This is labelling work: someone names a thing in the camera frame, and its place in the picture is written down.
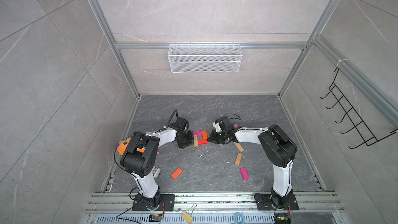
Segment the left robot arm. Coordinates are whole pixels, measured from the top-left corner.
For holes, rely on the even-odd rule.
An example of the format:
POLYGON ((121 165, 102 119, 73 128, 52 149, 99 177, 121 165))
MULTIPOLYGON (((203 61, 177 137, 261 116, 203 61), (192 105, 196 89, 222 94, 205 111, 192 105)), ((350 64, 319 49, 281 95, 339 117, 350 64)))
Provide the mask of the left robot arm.
POLYGON ((138 187, 134 199, 137 203, 143 203, 148 209, 156 209, 162 203, 160 188, 152 172, 158 148, 176 142, 184 149, 193 145, 193 140, 188 120, 174 110, 163 128, 153 133, 136 131, 118 144, 114 152, 115 163, 134 178, 138 187))

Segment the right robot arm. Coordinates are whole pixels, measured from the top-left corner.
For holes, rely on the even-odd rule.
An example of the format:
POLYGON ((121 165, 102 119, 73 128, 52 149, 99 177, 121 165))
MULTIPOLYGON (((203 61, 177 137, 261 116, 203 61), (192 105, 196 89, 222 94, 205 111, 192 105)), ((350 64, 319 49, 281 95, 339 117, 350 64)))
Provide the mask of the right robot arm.
POLYGON ((247 128, 232 124, 227 116, 212 123, 209 141, 215 144, 229 142, 259 144, 264 149, 268 160, 273 164, 273 186, 271 189, 272 205, 277 209, 288 206, 293 198, 291 183, 292 168, 297 145, 276 124, 267 128, 247 128))

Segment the red block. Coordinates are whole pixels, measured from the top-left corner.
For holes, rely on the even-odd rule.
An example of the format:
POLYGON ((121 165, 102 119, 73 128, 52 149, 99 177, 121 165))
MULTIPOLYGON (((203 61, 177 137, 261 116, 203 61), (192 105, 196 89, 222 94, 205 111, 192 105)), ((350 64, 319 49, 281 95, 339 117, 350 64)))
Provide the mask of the red block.
POLYGON ((205 144, 208 144, 207 139, 198 140, 198 145, 205 145, 205 144))

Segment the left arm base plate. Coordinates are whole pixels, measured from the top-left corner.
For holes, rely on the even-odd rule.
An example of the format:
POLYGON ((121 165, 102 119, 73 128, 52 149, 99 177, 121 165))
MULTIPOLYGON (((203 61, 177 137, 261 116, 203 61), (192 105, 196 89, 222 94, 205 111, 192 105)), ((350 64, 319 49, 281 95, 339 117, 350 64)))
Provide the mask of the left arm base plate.
POLYGON ((172 211, 175 204, 175 195, 160 194, 154 198, 146 198, 140 194, 134 197, 132 211, 172 211))

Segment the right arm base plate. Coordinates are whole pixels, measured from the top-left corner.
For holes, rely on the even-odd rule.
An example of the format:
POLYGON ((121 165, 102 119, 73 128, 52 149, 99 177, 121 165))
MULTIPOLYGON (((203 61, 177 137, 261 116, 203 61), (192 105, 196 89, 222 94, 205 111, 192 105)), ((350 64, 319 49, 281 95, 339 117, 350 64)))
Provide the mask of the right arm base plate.
POLYGON ((255 202, 259 211, 272 211, 272 210, 292 210, 298 211, 299 205, 295 195, 290 192, 284 197, 279 196, 277 193, 254 195, 255 202))

